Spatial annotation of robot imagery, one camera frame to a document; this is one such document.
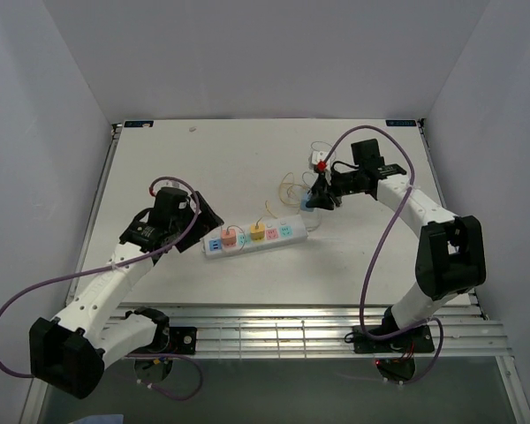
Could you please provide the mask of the blue charger plug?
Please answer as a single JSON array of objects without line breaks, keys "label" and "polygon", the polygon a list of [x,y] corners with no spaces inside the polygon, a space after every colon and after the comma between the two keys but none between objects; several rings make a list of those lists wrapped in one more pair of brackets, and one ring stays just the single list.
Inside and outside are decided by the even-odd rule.
[{"label": "blue charger plug", "polygon": [[300,200],[300,206],[299,206],[299,209],[301,212],[307,212],[307,213],[312,213],[315,211],[315,208],[311,208],[311,207],[308,207],[308,201],[309,199],[307,197],[303,197],[301,200]]}]

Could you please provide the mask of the pink charger plug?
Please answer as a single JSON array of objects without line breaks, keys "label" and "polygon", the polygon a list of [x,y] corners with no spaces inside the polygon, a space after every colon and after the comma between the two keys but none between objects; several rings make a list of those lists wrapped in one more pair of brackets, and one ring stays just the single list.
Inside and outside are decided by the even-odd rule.
[{"label": "pink charger plug", "polygon": [[222,230],[221,242],[224,247],[235,246],[237,244],[237,240],[238,235],[233,227],[227,227],[225,230]]}]

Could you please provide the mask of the white colourful power strip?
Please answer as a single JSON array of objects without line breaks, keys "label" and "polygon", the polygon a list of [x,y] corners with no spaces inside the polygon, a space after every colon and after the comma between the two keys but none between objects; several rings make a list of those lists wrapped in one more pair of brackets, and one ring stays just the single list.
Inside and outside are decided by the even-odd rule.
[{"label": "white colourful power strip", "polygon": [[222,225],[202,241],[207,259],[250,254],[304,242],[308,230],[300,215],[273,218],[244,225]]}]

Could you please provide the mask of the yellow charger plug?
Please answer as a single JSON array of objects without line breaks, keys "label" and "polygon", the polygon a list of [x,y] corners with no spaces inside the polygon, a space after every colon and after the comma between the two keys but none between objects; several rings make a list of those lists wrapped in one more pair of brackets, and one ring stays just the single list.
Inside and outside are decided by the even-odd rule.
[{"label": "yellow charger plug", "polygon": [[250,226],[250,239],[253,242],[263,240],[265,238],[265,225],[263,223],[253,223]]}]

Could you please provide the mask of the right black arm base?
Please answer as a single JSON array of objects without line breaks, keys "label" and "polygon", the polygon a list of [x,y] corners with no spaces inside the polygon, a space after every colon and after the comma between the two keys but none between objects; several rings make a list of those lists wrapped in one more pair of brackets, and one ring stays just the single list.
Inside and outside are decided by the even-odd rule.
[{"label": "right black arm base", "polygon": [[429,326],[411,329],[393,338],[375,340],[365,336],[360,326],[354,326],[352,331],[344,336],[344,341],[352,345],[355,353],[432,353],[435,345]]}]

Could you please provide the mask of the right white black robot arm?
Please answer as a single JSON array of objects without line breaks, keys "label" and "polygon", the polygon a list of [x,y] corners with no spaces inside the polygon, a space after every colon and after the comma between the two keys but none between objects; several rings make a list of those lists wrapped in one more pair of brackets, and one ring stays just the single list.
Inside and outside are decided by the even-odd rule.
[{"label": "right white black robot arm", "polygon": [[475,216],[459,216],[441,207],[413,183],[414,171],[387,164],[377,140],[352,144],[353,165],[339,172],[328,154],[313,154],[317,178],[309,190],[308,208],[333,210],[343,197],[368,194],[393,212],[418,238],[415,282],[389,307],[382,323],[364,335],[401,351],[413,340],[413,329],[426,324],[443,305],[486,280],[482,228]]}]

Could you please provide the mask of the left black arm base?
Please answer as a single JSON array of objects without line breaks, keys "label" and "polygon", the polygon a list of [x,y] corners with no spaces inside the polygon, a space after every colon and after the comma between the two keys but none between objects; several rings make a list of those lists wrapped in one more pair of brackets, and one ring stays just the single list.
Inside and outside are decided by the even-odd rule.
[{"label": "left black arm base", "polygon": [[125,313],[125,320],[144,317],[155,325],[154,335],[149,344],[137,347],[136,354],[176,353],[194,355],[197,342],[197,328],[189,326],[172,326],[170,317],[164,312],[151,307],[139,307]]}]

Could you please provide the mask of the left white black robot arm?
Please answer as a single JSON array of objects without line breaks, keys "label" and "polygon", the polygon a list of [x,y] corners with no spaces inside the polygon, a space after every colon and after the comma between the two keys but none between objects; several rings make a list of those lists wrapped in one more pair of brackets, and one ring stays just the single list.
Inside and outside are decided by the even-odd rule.
[{"label": "left white black robot arm", "polygon": [[75,398],[90,395],[104,371],[129,353],[169,353],[170,319],[140,307],[118,324],[108,320],[133,287],[171,249],[180,253],[223,225],[199,192],[163,187],[153,207],[138,213],[122,233],[107,268],[53,318],[29,330],[32,375]]}]

